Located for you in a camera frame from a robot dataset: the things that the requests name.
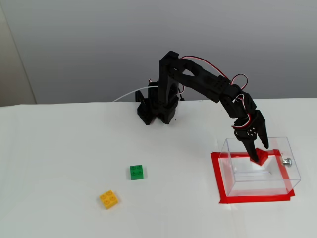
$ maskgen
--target green lego brick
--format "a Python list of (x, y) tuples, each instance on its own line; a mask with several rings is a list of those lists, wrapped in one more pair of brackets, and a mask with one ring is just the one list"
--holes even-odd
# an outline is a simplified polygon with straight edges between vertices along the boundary
[(143, 179), (142, 165), (130, 166), (131, 180)]

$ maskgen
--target red tape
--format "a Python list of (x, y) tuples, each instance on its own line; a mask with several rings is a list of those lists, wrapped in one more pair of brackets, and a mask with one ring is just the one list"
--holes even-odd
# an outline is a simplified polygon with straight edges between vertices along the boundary
[[(279, 150), (273, 150), (273, 151), (268, 151), (270, 155), (275, 155), (277, 162), (279, 164), (279, 168), (281, 170), (282, 177), (284, 179), (289, 179), (289, 176), (287, 174), (287, 171), (284, 166), (281, 166), (281, 162), (279, 161), (280, 159), (280, 152)], [(234, 156), (235, 158), (237, 157), (245, 157), (245, 153), (237, 153), (235, 152)], [(236, 196), (236, 197), (227, 197), (224, 186), (223, 186), (223, 181), (222, 181), (222, 176), (221, 176), (221, 170), (219, 166), (219, 158), (220, 158), (220, 153), (219, 152), (212, 152), (211, 153), (211, 160), (213, 164), (213, 169), (214, 169), (214, 175), (216, 177), (217, 185), (218, 185), (218, 190), (219, 190), (219, 195), (220, 195), (220, 201), (219, 203), (245, 203), (245, 202), (277, 202), (277, 201), (290, 201), (292, 196), (295, 196), (295, 192), (292, 189), (288, 194), (285, 195), (273, 195), (273, 196)], [(286, 189), (289, 187), (288, 180), (285, 181), (285, 186)]]

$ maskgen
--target white cable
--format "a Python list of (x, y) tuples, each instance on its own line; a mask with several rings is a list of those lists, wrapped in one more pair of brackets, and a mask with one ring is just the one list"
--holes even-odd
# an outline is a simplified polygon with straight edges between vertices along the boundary
[(134, 91), (132, 91), (132, 92), (129, 92), (129, 93), (127, 93), (127, 94), (124, 94), (123, 96), (117, 98), (116, 100), (114, 100), (114, 101), (112, 101), (112, 102), (114, 103), (114, 102), (118, 101), (119, 99), (124, 98), (125, 96), (127, 96), (127, 95), (129, 95), (129, 94), (131, 94), (131, 93), (134, 93), (134, 92), (136, 92), (136, 91), (139, 91), (139, 90), (141, 90), (141, 89), (145, 89), (145, 88), (156, 88), (156, 87), (158, 87), (158, 86), (149, 86), (149, 87), (139, 88), (139, 89), (137, 89), (137, 90), (134, 90)]
[(240, 74), (237, 74), (236, 76), (234, 76), (233, 79), (231, 80), (230, 85), (233, 84), (233, 81), (234, 81), (234, 80), (236, 79), (236, 77), (238, 77), (239, 75), (245, 76), (246, 79), (247, 79), (246, 84), (241, 87), (241, 89), (244, 89), (244, 88), (248, 85), (249, 79), (248, 79), (248, 77), (247, 77), (245, 74), (243, 74), (243, 73), (240, 73)]
[(183, 85), (183, 91), (180, 93), (177, 93), (176, 95), (182, 94), (185, 91), (185, 86)]
[[(243, 105), (243, 108), (244, 108), (244, 110), (246, 109), (246, 106), (244, 105), (244, 94), (239, 94), (234, 100), (233, 100), (233, 102), (234, 101), (236, 101), (237, 100), (237, 98), (240, 96), (240, 95), (242, 95), (242, 105)], [(241, 125), (241, 126), (236, 126), (236, 125), (232, 125), (232, 127), (233, 128), (244, 128), (245, 126), (247, 126), (249, 123), (250, 123), (250, 121), (251, 121), (251, 116), (250, 116), (250, 114), (249, 113), (247, 113), (247, 115), (248, 115), (248, 121), (244, 124), (244, 125)]]

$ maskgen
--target red and white wire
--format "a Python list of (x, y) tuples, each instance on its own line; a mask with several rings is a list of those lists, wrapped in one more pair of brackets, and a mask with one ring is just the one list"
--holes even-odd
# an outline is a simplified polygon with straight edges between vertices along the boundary
[(207, 64), (209, 64), (211, 67), (213, 67), (215, 70), (217, 70), (218, 73), (220, 73), (223, 77), (228, 78), (223, 72), (221, 72), (216, 66), (214, 66), (212, 63), (208, 62), (207, 60), (197, 57), (197, 56), (183, 56), (182, 59), (185, 58), (193, 58), (193, 59), (197, 59), (197, 60), (201, 60)]
[(183, 85), (183, 91), (181, 91), (180, 93), (177, 93), (176, 95), (182, 94), (184, 91), (185, 91), (185, 86)]
[(247, 84), (248, 84), (248, 82), (249, 82), (249, 79), (248, 79), (248, 77), (247, 77), (245, 74), (243, 74), (243, 73), (240, 73), (240, 74), (237, 74), (236, 76), (234, 76), (233, 79), (231, 80), (230, 85), (232, 85), (232, 84), (233, 84), (233, 81), (236, 79), (236, 77), (238, 77), (238, 76), (240, 76), (240, 75), (245, 76), (246, 79), (247, 79), (246, 84), (241, 87), (241, 89), (244, 89), (244, 88), (247, 86)]
[[(237, 99), (241, 99), (241, 98), (238, 98), (239, 96), (241, 96), (242, 95), (242, 105), (243, 105), (243, 108), (244, 108), (244, 110), (246, 109), (246, 106), (244, 105), (244, 94), (239, 94), (236, 98), (235, 98), (235, 100), (237, 100)], [(244, 125), (240, 125), (240, 126), (236, 126), (236, 125), (232, 125), (232, 127), (233, 128), (244, 128), (244, 127), (246, 127), (250, 122), (251, 122), (251, 116), (250, 116), (250, 114), (249, 113), (247, 113), (248, 114), (248, 118), (249, 118), (249, 120), (244, 124)]]

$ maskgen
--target yellow lego brick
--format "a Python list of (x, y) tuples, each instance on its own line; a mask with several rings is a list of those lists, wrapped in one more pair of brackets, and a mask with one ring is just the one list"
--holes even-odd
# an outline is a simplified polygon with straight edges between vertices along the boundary
[(111, 190), (101, 195), (100, 200), (104, 204), (106, 209), (109, 209), (110, 207), (118, 203), (117, 198)]

